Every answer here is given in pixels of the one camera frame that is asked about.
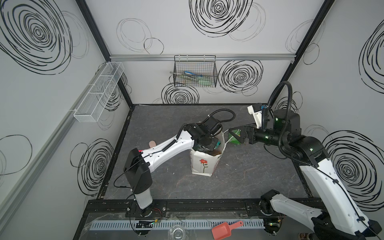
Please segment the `green snack packet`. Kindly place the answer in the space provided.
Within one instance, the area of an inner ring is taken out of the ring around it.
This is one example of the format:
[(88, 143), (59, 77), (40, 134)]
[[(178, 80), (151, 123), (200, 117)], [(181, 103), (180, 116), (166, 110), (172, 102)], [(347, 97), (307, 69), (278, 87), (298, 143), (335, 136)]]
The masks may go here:
[(244, 144), (247, 138), (246, 128), (231, 128), (228, 130), (229, 142), (235, 145)]

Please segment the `white paper bag red flower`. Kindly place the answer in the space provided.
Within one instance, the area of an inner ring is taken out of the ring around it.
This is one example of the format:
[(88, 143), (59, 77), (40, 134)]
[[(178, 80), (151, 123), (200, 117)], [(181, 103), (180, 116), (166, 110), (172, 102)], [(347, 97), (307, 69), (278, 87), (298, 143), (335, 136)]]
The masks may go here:
[(212, 176), (226, 149), (226, 141), (222, 130), (216, 138), (219, 140), (219, 145), (213, 151), (205, 153), (193, 149), (190, 150), (192, 174), (206, 177)]

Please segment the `beige pink eraser block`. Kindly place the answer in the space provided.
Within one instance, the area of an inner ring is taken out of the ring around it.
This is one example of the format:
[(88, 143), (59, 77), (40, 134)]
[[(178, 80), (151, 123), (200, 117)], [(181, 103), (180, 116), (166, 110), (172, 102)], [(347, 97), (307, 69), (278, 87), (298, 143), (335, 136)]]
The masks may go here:
[(155, 141), (150, 141), (150, 142), (149, 142), (149, 147), (150, 147), (150, 148), (154, 148), (154, 147), (156, 147), (156, 145), (157, 145), (157, 144), (156, 144)]

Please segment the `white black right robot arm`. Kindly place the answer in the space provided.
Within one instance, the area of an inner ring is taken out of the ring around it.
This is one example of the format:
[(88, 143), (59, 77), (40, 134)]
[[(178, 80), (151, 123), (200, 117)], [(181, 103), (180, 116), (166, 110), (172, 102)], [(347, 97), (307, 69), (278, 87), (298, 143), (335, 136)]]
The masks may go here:
[(311, 229), (319, 240), (365, 240), (379, 235), (381, 225), (370, 220), (357, 206), (337, 176), (322, 143), (301, 134), (298, 114), (288, 109), (277, 110), (273, 113), (272, 129), (267, 129), (267, 106), (251, 105), (248, 112), (255, 122), (245, 126), (242, 139), (248, 139), (250, 144), (278, 147), (285, 157), (298, 163), (325, 205), (325, 210), (311, 208), (270, 190), (261, 196), (259, 203), (264, 215), (286, 215)]

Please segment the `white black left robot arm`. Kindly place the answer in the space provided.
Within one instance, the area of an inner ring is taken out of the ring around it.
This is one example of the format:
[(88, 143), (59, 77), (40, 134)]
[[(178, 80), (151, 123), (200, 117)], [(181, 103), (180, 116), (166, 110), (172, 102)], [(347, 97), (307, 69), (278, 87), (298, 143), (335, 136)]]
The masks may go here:
[(153, 208), (150, 187), (152, 173), (163, 163), (187, 150), (213, 151), (220, 140), (217, 135), (222, 131), (222, 123), (213, 116), (203, 122), (183, 124), (177, 134), (163, 143), (146, 149), (134, 148), (128, 154), (123, 175), (126, 177), (137, 205), (141, 211)]

